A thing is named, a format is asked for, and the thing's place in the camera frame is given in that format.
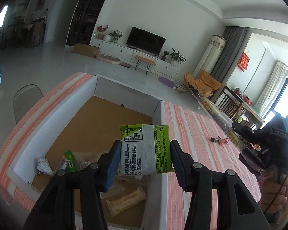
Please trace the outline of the person's right hand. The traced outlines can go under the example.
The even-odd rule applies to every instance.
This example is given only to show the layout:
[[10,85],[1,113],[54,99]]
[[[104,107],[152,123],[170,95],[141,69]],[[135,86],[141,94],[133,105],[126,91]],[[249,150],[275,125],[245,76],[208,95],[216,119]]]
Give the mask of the person's right hand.
[[266,211],[270,214],[281,211],[279,220],[280,223],[284,223],[288,221],[288,178],[283,186],[281,186],[279,183],[271,180],[273,175],[272,170],[268,170],[261,175],[261,198],[258,205],[263,212],[271,205]]

